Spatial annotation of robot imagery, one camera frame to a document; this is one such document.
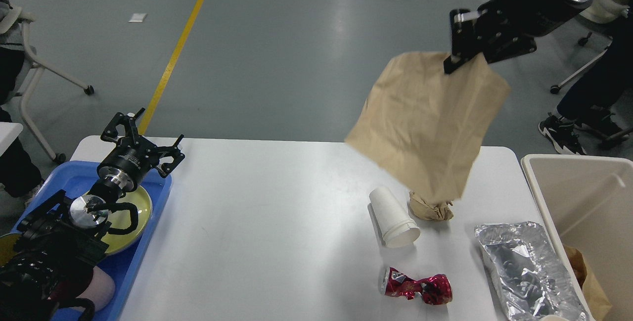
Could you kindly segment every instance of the chair leg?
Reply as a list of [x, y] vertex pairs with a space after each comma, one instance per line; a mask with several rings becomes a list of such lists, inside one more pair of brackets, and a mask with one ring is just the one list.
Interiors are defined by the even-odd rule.
[[627, 130], [623, 130], [620, 133], [616, 133], [616, 134], [614, 134], [612, 136], [606, 137], [597, 146], [600, 149], [611, 149], [611, 148], [615, 147], [616, 145], [620, 145], [622, 143], [622, 139], [621, 138], [623, 136], [626, 136], [627, 134], [631, 134], [631, 133], [633, 133], [633, 128], [627, 129]]
[[577, 77], [584, 75], [584, 73], [586, 73], [592, 66], [594, 66], [595, 62], [597, 62], [602, 57], [602, 55], [604, 55], [604, 53], [606, 53], [606, 50], [603, 51], [602, 53], [599, 53], [597, 56], [595, 56], [595, 58], [593, 58], [587, 64], [584, 64], [584, 66], [578, 69], [576, 73], [573, 73], [572, 75], [570, 75], [568, 78], [563, 80], [563, 82], [561, 82], [560, 84], [552, 85], [551, 87], [549, 87], [549, 92], [553, 93], [554, 95], [559, 93], [560, 89], [562, 89], [565, 85], [569, 84], [572, 80], [576, 79]]
[[88, 86], [88, 85], [84, 84], [84, 82], [82, 82], [78, 78], [75, 78], [75, 76], [72, 76], [72, 75], [66, 73], [62, 69], [59, 69], [55, 65], [52, 65], [49, 62], [46, 62], [45, 60], [42, 60], [40, 57], [38, 57], [33, 52], [33, 50], [31, 49], [31, 46], [29, 44], [29, 39], [30, 39], [30, 23], [25, 22], [25, 23], [22, 23], [22, 40], [23, 40], [23, 43], [24, 43], [24, 51], [25, 51], [26, 55], [28, 56], [28, 58], [32, 62], [35, 62], [36, 64], [39, 64], [39, 65], [45, 67], [46, 69], [49, 69], [53, 73], [56, 73], [57, 75], [61, 76], [62, 78], [65, 78], [66, 80], [69, 80], [73, 84], [81, 87], [82, 89], [84, 89], [84, 92], [87, 95], [91, 95], [92, 93], [94, 93], [94, 89], [92, 88], [92, 86]]
[[42, 132], [36, 127], [36, 124], [32, 120], [31, 116], [27, 112], [27, 104], [29, 104], [29, 99], [33, 94], [34, 89], [38, 85], [39, 80], [42, 78], [42, 74], [45, 72], [45, 68], [39, 67], [36, 69], [36, 72], [33, 74], [33, 77], [27, 84], [27, 88], [22, 92], [22, 99], [20, 100], [20, 115], [22, 116], [22, 120], [24, 121], [27, 128], [33, 133], [36, 137], [38, 143], [45, 150], [46, 154], [52, 161], [56, 161], [57, 156], [55, 152], [50, 147], [50, 144], [43, 136]]

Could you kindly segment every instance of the trash bin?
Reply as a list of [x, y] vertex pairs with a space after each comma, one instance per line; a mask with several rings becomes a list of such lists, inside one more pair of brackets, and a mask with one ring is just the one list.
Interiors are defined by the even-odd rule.
[[[633, 162], [530, 154], [521, 165], [554, 250], [567, 269], [571, 271], [563, 243], [583, 252], [613, 304], [606, 320], [631, 319]], [[585, 302], [577, 283], [575, 287]]]

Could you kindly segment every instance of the crumpled foil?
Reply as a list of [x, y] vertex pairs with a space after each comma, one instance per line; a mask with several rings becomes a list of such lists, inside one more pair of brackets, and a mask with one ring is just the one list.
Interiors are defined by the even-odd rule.
[[588, 321], [572, 281], [535, 222], [475, 227], [484, 265], [510, 321], [536, 321], [557, 315]]

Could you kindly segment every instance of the pants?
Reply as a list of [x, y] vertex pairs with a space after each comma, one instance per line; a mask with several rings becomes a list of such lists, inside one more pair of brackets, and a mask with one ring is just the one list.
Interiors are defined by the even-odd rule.
[[556, 109], [563, 117], [575, 120], [593, 105], [608, 108], [615, 104], [624, 89], [633, 84], [631, 77], [633, 15], [629, 16], [613, 37], [611, 46], [593, 68], [581, 77], [560, 101]]
[[[22, 69], [24, 52], [0, 47], [0, 99], [4, 102], [15, 87], [15, 78]], [[11, 122], [8, 112], [0, 108], [0, 121]], [[29, 154], [16, 139], [0, 156], [0, 183], [13, 197], [20, 197], [42, 182], [39, 169], [33, 165]]]

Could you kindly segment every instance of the yellow plate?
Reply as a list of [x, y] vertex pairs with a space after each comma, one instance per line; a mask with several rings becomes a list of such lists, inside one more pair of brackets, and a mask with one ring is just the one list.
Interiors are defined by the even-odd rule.
[[0, 267], [4, 267], [15, 256], [13, 245], [20, 237], [21, 233], [7, 233], [0, 237]]
[[[125, 248], [136, 242], [143, 233], [145, 226], [147, 226], [149, 217], [152, 215], [152, 200], [142, 186], [139, 186], [134, 192], [128, 192], [125, 197], [119, 199], [117, 202], [131, 202], [136, 205], [138, 208], [138, 227], [132, 233], [125, 235], [107, 233], [101, 239], [110, 245], [106, 251], [107, 255], [123, 251]], [[115, 227], [116, 229], [126, 229], [130, 226], [130, 212], [117, 211], [111, 213], [108, 217], [108, 221], [112, 222], [112, 227]]]

